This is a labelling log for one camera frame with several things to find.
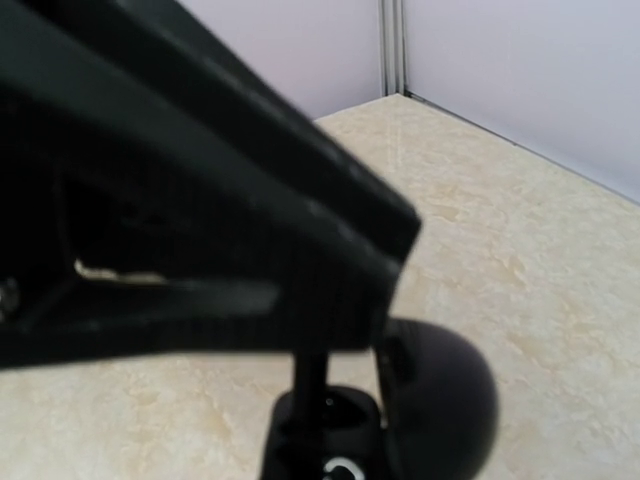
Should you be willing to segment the left aluminium frame post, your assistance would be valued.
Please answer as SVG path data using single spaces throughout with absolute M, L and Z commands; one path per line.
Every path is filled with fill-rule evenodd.
M 379 0 L 379 44 L 382 94 L 406 94 L 404 2 Z

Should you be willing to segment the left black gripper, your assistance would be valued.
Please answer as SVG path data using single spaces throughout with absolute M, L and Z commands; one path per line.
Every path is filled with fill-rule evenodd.
M 71 1 L 1 5 L 1 344 L 100 345 L 98 55 Z

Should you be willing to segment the black round charging case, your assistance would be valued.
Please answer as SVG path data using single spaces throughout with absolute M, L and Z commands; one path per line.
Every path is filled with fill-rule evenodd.
M 263 479 L 473 479 L 497 431 L 496 382 L 481 352 L 438 325 L 394 319 L 375 348 L 381 399 L 327 382 L 322 423 L 272 410 Z

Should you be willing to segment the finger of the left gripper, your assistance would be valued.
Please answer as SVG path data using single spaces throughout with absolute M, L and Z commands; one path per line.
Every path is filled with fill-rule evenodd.
M 413 206 L 268 87 L 176 1 L 71 1 L 100 60 L 100 190 L 178 222 L 215 207 L 272 213 L 312 201 Z
M 13 216 L 1 278 L 18 300 L 1 365 L 171 352 L 362 350 L 400 271 L 400 209 L 306 201 L 192 222 L 103 208 Z

